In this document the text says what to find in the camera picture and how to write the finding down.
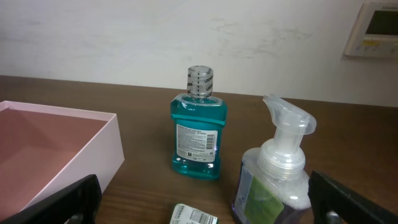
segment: brown table surface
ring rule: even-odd
[[[171,169],[174,127],[170,102],[183,90],[0,76],[0,101],[21,101],[118,115],[126,160],[105,190],[97,223],[169,223],[174,204],[234,223],[242,155],[273,138],[260,96],[216,93],[228,105],[219,180],[196,180]],[[288,100],[312,114],[317,129],[301,147],[305,170],[320,170],[398,213],[398,108]],[[311,223],[311,211],[302,223]]]

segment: white label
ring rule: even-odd
[[[242,223],[250,223],[244,215],[244,208],[246,207],[252,179],[253,175],[251,172],[245,166],[242,166],[241,180],[239,181],[238,193],[234,203],[235,212]]]
[[[203,211],[178,204],[175,206],[170,224],[216,224],[217,217]]]
[[[177,155],[192,161],[214,162],[217,131],[177,125]]]

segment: clear plastic bottle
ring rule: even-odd
[[[220,145],[227,106],[213,93],[213,70],[206,66],[188,69],[188,93],[171,102],[175,149],[173,170],[199,179],[217,179]]]
[[[244,153],[231,208],[238,223],[298,223],[311,207],[300,143],[304,134],[314,132],[317,122],[274,95],[264,96],[264,102],[277,130],[273,139]]]

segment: pump nozzle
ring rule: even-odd
[[[258,164],[264,172],[277,179],[294,179],[305,165],[301,140],[304,134],[314,132],[317,121],[309,113],[277,96],[264,96],[263,101],[277,129],[274,138],[261,146]]]

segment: pump dispenser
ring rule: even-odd
[[[317,121],[277,96],[264,96],[263,101],[277,127],[275,136],[244,153],[231,208],[238,223],[298,223],[311,207],[300,143],[304,134],[314,132]]]

